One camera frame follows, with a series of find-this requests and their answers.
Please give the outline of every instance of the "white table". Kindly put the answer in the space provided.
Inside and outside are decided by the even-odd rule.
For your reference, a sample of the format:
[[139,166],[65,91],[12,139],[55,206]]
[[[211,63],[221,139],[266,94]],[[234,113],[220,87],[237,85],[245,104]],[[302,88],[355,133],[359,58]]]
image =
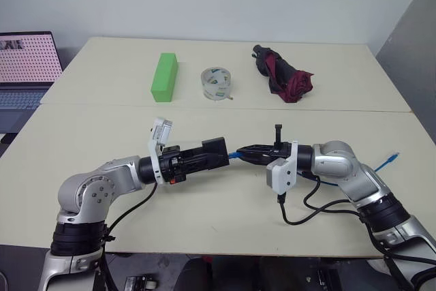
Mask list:
[[[115,104],[181,108],[268,108],[409,112],[410,108],[365,45],[262,42],[299,70],[314,88],[296,104],[270,93],[251,57],[256,42],[92,37],[42,99],[43,104]],[[150,88],[161,52],[175,52],[179,70],[171,103],[154,102]],[[208,67],[232,74],[233,100],[202,94]]]
[[[302,144],[344,140],[375,167],[394,151],[399,158],[380,171],[405,208],[436,235],[436,148],[411,113],[315,110],[205,110],[141,106],[40,106],[0,158],[0,244],[48,247],[59,210],[57,190],[72,174],[130,155],[148,155],[156,116],[173,120],[170,144],[198,147],[225,136],[228,151],[271,144],[274,124],[283,139]],[[375,256],[364,226],[351,215],[320,214],[301,226],[282,222],[265,168],[233,159],[230,166],[188,176],[159,188],[145,206],[114,230],[110,251],[295,256]],[[302,198],[313,182],[298,180],[288,193],[290,219],[309,213]],[[119,198],[107,222],[149,192]],[[313,204],[343,198],[323,185]]]

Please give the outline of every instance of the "white bracket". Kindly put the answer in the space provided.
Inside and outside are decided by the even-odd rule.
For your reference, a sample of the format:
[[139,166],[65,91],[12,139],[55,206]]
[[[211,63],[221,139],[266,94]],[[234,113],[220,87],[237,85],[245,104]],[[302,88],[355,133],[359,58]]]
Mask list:
[[159,156],[162,154],[161,148],[165,146],[168,136],[170,135],[171,128],[171,121],[157,117],[151,130],[149,152],[157,184],[165,183],[165,180],[162,177],[161,168],[159,166]]
[[298,142],[292,141],[291,155],[277,158],[266,167],[266,184],[277,194],[284,194],[297,181]]

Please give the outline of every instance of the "white wall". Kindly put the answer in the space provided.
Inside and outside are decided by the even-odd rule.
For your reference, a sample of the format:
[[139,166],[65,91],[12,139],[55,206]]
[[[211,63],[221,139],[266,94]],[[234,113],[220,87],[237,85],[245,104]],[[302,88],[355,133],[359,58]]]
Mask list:
[[411,0],[0,0],[0,30],[51,30],[70,57],[91,35],[368,43]]
[[413,0],[377,55],[436,144],[436,0]]

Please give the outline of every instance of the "laptop screen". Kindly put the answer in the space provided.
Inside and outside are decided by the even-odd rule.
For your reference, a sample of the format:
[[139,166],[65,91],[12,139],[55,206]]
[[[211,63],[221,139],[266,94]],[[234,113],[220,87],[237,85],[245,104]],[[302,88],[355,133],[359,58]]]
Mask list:
[[54,82],[61,73],[51,32],[0,33],[0,84]]

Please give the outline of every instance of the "black cable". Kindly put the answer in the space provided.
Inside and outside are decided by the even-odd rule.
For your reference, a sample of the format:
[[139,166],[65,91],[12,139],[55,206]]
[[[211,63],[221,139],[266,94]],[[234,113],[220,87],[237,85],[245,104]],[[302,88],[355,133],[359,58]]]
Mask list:
[[155,194],[157,189],[157,183],[154,184],[153,186],[153,190],[151,190],[150,194],[141,202],[139,202],[138,204],[136,204],[135,206],[133,206],[132,208],[130,208],[128,211],[124,212],[124,214],[122,214],[120,217],[118,217],[113,223],[112,225],[109,227],[108,229],[108,233],[110,234],[112,232],[112,230],[115,228],[115,226],[127,215],[129,215],[132,211],[134,211],[135,209],[137,209],[138,207],[141,207],[143,204],[145,204],[147,201],[149,201],[149,199],[153,196],[153,194]]
[[393,258],[393,259],[399,259],[399,260],[406,260],[409,262],[421,262],[423,264],[430,264],[436,266],[436,260],[428,259],[428,258],[420,258],[420,257],[412,257],[412,256],[404,256],[404,255],[398,255],[390,250],[385,249],[380,243],[376,240],[376,238],[373,236],[371,227],[369,224],[364,223],[368,230],[369,239],[371,240],[371,243],[373,244],[374,248],[376,250],[380,251],[383,255]]
[[312,214],[306,216],[305,218],[303,218],[300,221],[289,221],[286,217],[286,211],[285,211],[285,206],[283,203],[279,203],[280,204],[280,209],[281,209],[281,214],[283,216],[283,220],[289,224],[289,225],[300,225],[303,223],[306,223],[307,221],[309,221],[311,218],[314,218],[316,215],[318,215],[319,213],[321,213],[322,211],[324,211],[326,208],[333,206],[334,204],[343,204],[345,201],[344,200],[335,200],[332,202],[329,202],[328,204],[325,204],[324,206],[321,206],[320,208],[318,208],[317,210],[315,210]]
[[321,179],[320,179],[320,177],[315,176],[315,175],[313,175],[312,177],[307,177],[307,178],[308,179],[315,179],[315,181],[316,181],[315,187],[303,199],[303,203],[305,204],[305,206],[307,206],[308,208],[314,210],[314,212],[312,214],[306,216],[305,218],[303,218],[300,221],[290,221],[290,220],[288,220],[287,217],[286,217],[286,210],[285,210],[285,206],[284,206],[286,193],[277,196],[277,202],[280,204],[280,209],[281,209],[281,214],[283,216],[283,220],[287,224],[289,224],[289,225],[300,225],[300,224],[303,224],[303,223],[309,221],[311,218],[313,218],[316,215],[318,215],[319,213],[347,213],[347,214],[352,214],[352,215],[356,215],[356,216],[360,217],[359,214],[357,212],[355,212],[355,211],[349,211],[349,210],[345,210],[345,209],[338,209],[338,210],[328,210],[327,209],[328,207],[333,206],[335,204],[349,203],[348,199],[334,200],[334,201],[329,202],[328,204],[325,204],[324,206],[321,206],[321,207],[311,206],[309,203],[307,203],[307,200],[310,199],[310,197],[313,196],[316,191],[318,191],[318,189],[320,188],[320,185],[321,185]]
[[106,286],[109,291],[118,291],[114,279],[112,278],[112,274],[110,274],[108,261],[106,260],[106,252],[103,245],[103,254],[102,259],[100,260],[100,269],[103,272],[104,281],[106,282]]
[[[155,194],[157,189],[157,183],[154,184],[153,190],[151,190],[150,194],[141,202],[124,212],[121,216],[119,216],[112,225],[108,228],[106,236],[109,236],[109,234],[112,232],[112,230],[115,228],[115,226],[127,215],[129,215],[132,211],[137,209],[138,207],[145,204],[147,201],[150,200],[150,198]],[[116,284],[114,282],[114,279],[112,278],[112,275],[110,274],[108,261],[106,260],[106,251],[105,251],[105,245],[103,245],[103,253],[102,253],[102,259],[100,260],[100,269],[103,271],[104,279],[106,282],[106,286],[108,287],[109,291],[118,291],[118,288],[116,287]]]
[[[314,211],[320,209],[318,207],[312,206],[309,203],[307,203],[307,201],[310,199],[311,196],[313,196],[315,194],[316,191],[318,191],[318,189],[320,188],[321,185],[321,179],[319,176],[314,175],[316,186],[313,188],[312,191],[310,191],[307,196],[305,196],[305,198],[302,200],[303,204],[305,204],[305,206],[307,208],[313,209]],[[349,203],[348,199],[343,199],[342,203]],[[359,213],[357,211],[350,211],[347,209],[335,209],[335,210],[330,210],[330,209],[324,209],[321,212],[323,213],[336,213],[336,214],[352,214],[352,215],[356,215],[356,216],[360,216]]]
[[[301,173],[300,173],[300,172],[297,172],[297,175],[299,175],[299,176],[301,176],[301,177],[304,177],[305,179],[311,180],[311,181],[313,181],[313,182],[316,182],[316,181],[317,181],[317,179],[316,179],[316,175],[312,175],[312,174],[308,175],[307,172],[301,172]],[[338,185],[337,185],[336,183],[325,182],[325,181],[321,181],[321,183],[323,183],[323,184],[327,184],[327,185],[331,185],[331,186],[333,186],[333,187],[338,187]]]
[[[310,209],[313,209],[314,212],[312,214],[310,214],[309,216],[305,217],[304,219],[302,219],[300,221],[289,221],[286,217],[286,212],[285,212],[285,207],[284,207],[286,193],[284,193],[280,196],[277,196],[277,201],[280,204],[280,209],[281,209],[281,214],[283,216],[283,220],[287,224],[289,224],[289,225],[303,224],[321,212],[324,212],[324,213],[348,213],[348,214],[352,214],[352,215],[360,217],[359,213],[356,211],[349,211],[349,210],[345,210],[345,209],[344,210],[328,210],[328,209],[326,209],[334,204],[347,203],[347,202],[349,202],[348,199],[335,200],[335,201],[329,202],[328,204],[325,204],[324,206],[321,206],[321,207],[315,207],[315,206],[311,206],[310,204],[308,204],[307,200],[310,199],[310,197],[315,194],[315,192],[320,188],[320,185],[321,185],[320,177],[318,177],[318,176],[314,176],[314,177],[316,178],[317,184],[312,189],[312,191],[310,191],[303,199],[303,203],[305,204],[305,206],[307,206]],[[413,256],[399,255],[399,254],[395,254],[395,253],[391,252],[390,250],[385,249],[373,236],[370,225],[368,225],[366,223],[364,223],[364,224],[367,227],[368,235],[369,235],[369,238],[370,238],[371,243],[373,244],[374,248],[376,248],[377,251],[381,252],[386,257],[398,259],[398,260],[410,261],[410,262],[421,262],[424,264],[430,264],[430,265],[436,266],[436,260],[432,260],[432,259],[428,259],[428,258],[419,258],[419,257],[413,257]]]
[[415,290],[419,290],[424,283],[427,281],[430,281],[431,279],[434,279],[436,276],[436,267],[432,267],[430,269],[426,269],[425,271],[420,271],[419,273],[416,273],[412,279],[411,282],[413,285],[415,285]]

